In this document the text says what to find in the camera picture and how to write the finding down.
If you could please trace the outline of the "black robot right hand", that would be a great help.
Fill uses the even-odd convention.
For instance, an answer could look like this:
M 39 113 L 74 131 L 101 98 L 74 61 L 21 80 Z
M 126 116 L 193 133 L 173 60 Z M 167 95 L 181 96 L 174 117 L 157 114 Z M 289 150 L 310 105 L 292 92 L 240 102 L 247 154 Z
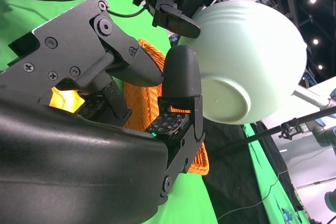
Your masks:
M 10 44 L 1 72 L 1 223 L 141 223 L 205 137 L 194 50 L 160 68 L 86 0 Z

